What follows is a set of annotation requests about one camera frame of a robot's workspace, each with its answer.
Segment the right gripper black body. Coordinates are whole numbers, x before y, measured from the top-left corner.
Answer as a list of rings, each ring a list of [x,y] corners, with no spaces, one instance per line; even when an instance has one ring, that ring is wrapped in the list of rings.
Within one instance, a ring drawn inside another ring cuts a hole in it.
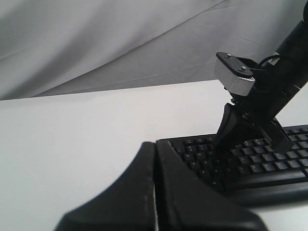
[[[256,81],[247,96],[232,96],[257,123],[271,121],[300,91],[300,58],[267,57],[259,64],[239,59]]]

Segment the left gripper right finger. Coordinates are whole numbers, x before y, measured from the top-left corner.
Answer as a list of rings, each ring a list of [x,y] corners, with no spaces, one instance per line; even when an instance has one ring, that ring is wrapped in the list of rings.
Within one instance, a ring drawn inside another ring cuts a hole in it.
[[[160,231],[265,231],[253,212],[222,197],[189,170],[167,141],[156,142],[155,195]]]

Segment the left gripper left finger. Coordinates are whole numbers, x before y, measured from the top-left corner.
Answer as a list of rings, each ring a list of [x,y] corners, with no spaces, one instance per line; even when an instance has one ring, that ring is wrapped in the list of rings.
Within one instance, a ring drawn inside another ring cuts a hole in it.
[[[122,175],[101,194],[64,214],[57,231],[154,231],[154,143],[142,143]]]

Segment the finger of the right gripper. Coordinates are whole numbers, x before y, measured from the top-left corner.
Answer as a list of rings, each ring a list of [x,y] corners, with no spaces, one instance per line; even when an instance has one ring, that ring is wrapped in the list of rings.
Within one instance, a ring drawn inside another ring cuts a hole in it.
[[[227,103],[224,106],[223,118],[213,141],[218,154],[224,154],[244,140],[248,128],[242,115],[235,105]]]
[[[271,121],[254,122],[253,129],[267,139],[272,149],[278,153],[286,153],[293,146],[293,142],[275,117]]]

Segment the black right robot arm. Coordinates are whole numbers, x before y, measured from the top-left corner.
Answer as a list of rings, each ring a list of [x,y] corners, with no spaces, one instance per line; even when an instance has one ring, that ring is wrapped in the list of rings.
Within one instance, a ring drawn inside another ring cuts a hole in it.
[[[276,115],[308,81],[308,11],[276,52],[257,63],[218,52],[215,75],[231,95],[213,139],[223,154],[244,141],[266,138],[273,150],[285,153],[293,142]]]

